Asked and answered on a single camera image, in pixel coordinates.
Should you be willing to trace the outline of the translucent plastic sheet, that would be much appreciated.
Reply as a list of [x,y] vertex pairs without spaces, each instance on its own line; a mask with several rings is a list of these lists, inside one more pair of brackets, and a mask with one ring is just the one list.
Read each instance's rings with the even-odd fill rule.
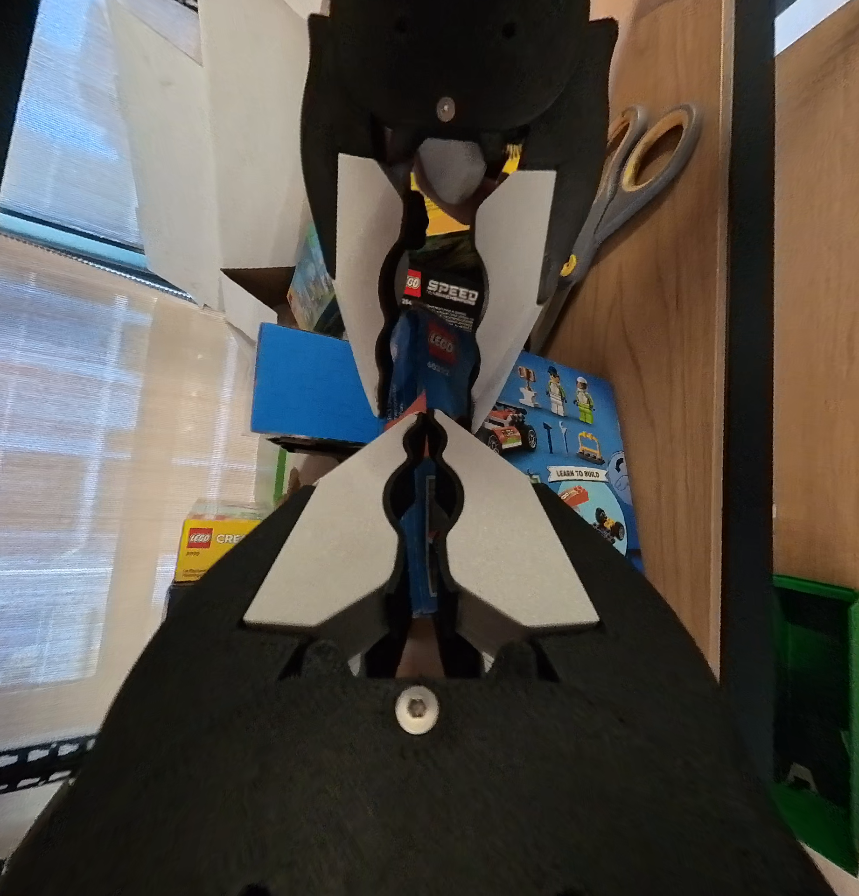
[[0,753],[99,728],[188,510],[253,496],[253,357],[209,306],[0,234]]

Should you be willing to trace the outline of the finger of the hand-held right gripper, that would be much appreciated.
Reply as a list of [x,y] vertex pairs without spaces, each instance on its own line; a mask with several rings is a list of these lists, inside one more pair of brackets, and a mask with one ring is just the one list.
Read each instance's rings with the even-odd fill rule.
[[470,391],[476,431],[492,409],[538,318],[538,291],[556,185],[553,170],[518,169],[495,185],[484,178],[462,201],[485,276],[476,330],[478,371]]
[[382,268],[401,234],[410,177],[346,153],[337,158],[335,274],[337,303],[368,405],[381,417],[377,343],[386,318],[380,298]]

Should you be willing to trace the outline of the large blue toy box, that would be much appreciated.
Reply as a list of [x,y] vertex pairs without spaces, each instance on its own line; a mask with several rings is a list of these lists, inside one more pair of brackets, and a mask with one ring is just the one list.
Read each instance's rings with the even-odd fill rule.
[[330,451],[372,442],[383,423],[369,406],[348,342],[264,322],[250,427],[281,444]]

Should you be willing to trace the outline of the small black toy box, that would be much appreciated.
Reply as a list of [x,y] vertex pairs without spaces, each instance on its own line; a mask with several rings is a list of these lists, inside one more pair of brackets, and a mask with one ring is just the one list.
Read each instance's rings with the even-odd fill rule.
[[468,333],[477,330],[484,305],[484,289],[474,277],[407,264],[400,305],[420,307]]

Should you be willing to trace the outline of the grey yellow scissors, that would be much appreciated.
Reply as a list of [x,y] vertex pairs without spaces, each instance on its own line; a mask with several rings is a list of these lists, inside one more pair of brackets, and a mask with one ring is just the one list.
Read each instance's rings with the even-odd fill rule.
[[[531,331],[527,349],[535,353],[546,346],[555,326],[592,269],[595,257],[615,233],[663,194],[680,176],[692,158],[704,115],[692,103],[679,103],[654,118],[642,105],[626,106],[611,122],[607,159],[601,182],[573,249],[564,264],[558,288]],[[662,166],[643,174],[647,158],[670,133],[677,133],[676,145]]]

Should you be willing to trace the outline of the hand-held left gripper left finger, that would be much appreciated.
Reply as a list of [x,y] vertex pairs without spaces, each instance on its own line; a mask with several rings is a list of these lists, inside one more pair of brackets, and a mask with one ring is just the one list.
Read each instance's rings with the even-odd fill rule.
[[415,461],[426,414],[404,417],[304,488],[304,504],[244,613],[244,629],[326,640],[364,673],[397,673],[412,611],[391,493]]

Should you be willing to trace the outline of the green plastic bin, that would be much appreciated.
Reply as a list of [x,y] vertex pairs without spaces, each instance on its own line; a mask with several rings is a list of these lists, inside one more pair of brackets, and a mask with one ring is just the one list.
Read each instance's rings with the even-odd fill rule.
[[775,574],[771,796],[804,845],[859,871],[859,590]]

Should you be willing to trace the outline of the small blue toy box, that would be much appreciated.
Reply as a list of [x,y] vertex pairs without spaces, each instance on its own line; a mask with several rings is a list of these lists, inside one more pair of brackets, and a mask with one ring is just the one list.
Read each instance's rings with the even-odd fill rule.
[[[415,411],[453,417],[466,408],[468,368],[476,358],[472,315],[406,297],[391,330],[388,423]],[[527,352],[474,433],[533,484],[546,485],[603,540],[643,571],[636,515],[614,392],[598,377]],[[413,496],[402,527],[413,616],[439,610],[437,542],[445,510],[436,494],[440,466],[419,449],[405,488]]]

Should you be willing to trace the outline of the black metal rack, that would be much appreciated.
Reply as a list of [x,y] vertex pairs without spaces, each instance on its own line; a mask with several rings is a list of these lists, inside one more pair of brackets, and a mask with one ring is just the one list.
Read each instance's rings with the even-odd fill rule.
[[[107,18],[106,2],[0,2],[0,142],[5,162],[4,185],[9,185],[10,167],[17,167],[19,180],[27,180],[29,187],[42,187],[44,198],[65,187],[70,196],[88,209],[100,199],[107,199],[115,182],[133,185],[135,201],[132,222],[126,231],[108,228],[106,242],[135,238],[137,244],[129,249],[144,252],[136,217],[136,192],[133,183],[130,148],[126,123],[122,115],[118,92],[118,69],[113,38]],[[747,13],[756,13],[755,25],[759,39],[760,61],[766,58],[765,46],[773,43],[773,23],[766,20],[770,12],[767,2],[735,2],[734,26],[747,21]],[[677,133],[670,133],[647,158],[643,174],[658,170],[668,153],[676,145]],[[510,145],[494,166],[485,163],[480,146],[472,141],[427,138],[416,153],[402,164],[380,163],[391,174],[403,179],[410,176],[414,159],[422,163],[421,186],[435,201],[460,220],[471,219],[462,202],[484,178],[495,185],[520,167],[521,147]],[[740,247],[740,218],[737,209],[726,212],[726,225],[737,231],[726,236],[726,283],[728,268],[739,263],[739,254],[729,255],[729,248]],[[380,298],[386,323],[377,343],[377,361],[381,367],[381,410],[383,430],[388,423],[388,401],[391,384],[391,330],[401,311],[401,295],[407,264],[415,261],[425,265],[474,277],[482,284],[486,297],[483,265],[475,247],[471,230],[442,237],[426,237],[425,208],[411,191],[404,197],[401,234],[384,263],[380,279]],[[26,234],[8,235],[33,244]],[[150,270],[152,277],[165,282],[166,288],[151,284],[140,272],[122,276],[140,279],[152,288],[193,301],[185,291],[174,287]],[[764,325],[757,325],[753,336],[740,336],[738,323],[733,318],[738,310],[750,311],[750,297],[726,295],[726,341],[724,385],[724,471],[722,486],[723,521],[730,501],[737,510],[744,508],[752,514],[747,523],[753,524],[754,545],[759,552],[764,587],[767,573],[764,558],[771,554],[772,513],[771,497],[764,489],[771,479],[772,410],[771,335]],[[471,421],[470,391],[478,371],[476,358],[468,368],[465,390],[466,408],[453,417],[445,414],[469,430]],[[752,661],[747,662],[747,679],[740,672],[739,654],[739,594],[728,584],[728,564],[737,563],[741,554],[739,532],[731,536],[721,534],[721,619],[719,672],[722,683],[740,711],[741,729],[745,735],[756,734],[753,754],[757,769],[765,776],[771,772],[765,765],[765,732],[771,722],[765,721],[764,695],[753,697]],[[167,591],[162,614],[157,619],[149,638],[121,680],[108,705],[99,728],[87,735],[95,735],[110,706],[144,647],[152,640],[167,613]],[[68,743],[73,738],[44,746],[17,748],[14,753],[0,753],[0,769],[9,770],[20,762],[30,763],[51,756],[51,744]]]

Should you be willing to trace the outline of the dark wooden shelf board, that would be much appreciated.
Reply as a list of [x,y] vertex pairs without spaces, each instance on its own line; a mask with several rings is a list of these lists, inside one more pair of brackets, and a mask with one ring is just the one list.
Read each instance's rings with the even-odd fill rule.
[[592,2],[611,113],[702,115],[680,176],[607,240],[545,353],[614,387],[647,577],[719,673],[726,207],[735,2]]

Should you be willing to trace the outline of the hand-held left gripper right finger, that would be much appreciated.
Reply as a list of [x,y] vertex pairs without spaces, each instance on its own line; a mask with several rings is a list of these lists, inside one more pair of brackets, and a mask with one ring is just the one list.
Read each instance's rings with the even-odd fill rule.
[[488,673],[507,644],[592,631],[601,617],[530,479],[433,411],[433,524],[446,673]]

